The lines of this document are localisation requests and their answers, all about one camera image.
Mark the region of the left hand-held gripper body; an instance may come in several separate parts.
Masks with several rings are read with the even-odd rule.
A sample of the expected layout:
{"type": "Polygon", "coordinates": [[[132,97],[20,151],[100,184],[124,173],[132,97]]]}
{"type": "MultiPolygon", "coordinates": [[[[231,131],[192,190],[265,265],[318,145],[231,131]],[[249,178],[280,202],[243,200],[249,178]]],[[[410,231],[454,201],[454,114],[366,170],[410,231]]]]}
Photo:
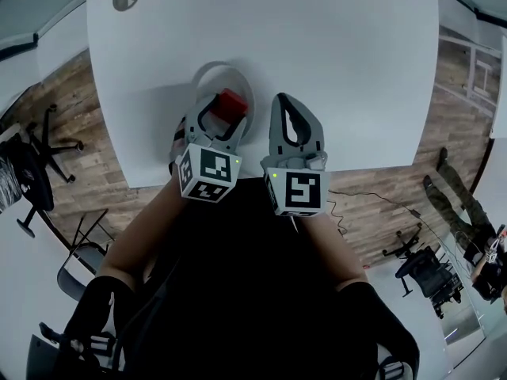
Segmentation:
{"type": "Polygon", "coordinates": [[[218,203],[235,187],[241,164],[237,151],[219,151],[211,142],[187,142],[173,172],[182,197],[218,203]]]}

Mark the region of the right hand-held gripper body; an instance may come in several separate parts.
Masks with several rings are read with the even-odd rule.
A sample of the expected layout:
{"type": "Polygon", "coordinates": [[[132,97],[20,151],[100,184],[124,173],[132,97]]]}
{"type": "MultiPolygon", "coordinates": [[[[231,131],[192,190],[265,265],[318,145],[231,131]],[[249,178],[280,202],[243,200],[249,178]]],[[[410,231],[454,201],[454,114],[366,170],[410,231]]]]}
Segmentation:
{"type": "Polygon", "coordinates": [[[312,217],[325,211],[330,184],[326,161],[324,151],[289,158],[273,155],[261,161],[276,215],[312,217]]]}

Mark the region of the person's left hand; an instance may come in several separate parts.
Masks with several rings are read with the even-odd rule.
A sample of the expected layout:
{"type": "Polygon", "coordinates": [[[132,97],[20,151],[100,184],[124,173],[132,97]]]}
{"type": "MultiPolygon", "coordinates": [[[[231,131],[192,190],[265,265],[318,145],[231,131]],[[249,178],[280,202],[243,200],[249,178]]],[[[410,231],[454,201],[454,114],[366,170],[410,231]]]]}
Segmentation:
{"type": "Polygon", "coordinates": [[[173,167],[176,160],[183,155],[187,147],[187,141],[185,138],[185,120],[186,117],[184,116],[173,136],[173,143],[170,150],[170,162],[168,165],[170,175],[173,174],[173,167]]]}

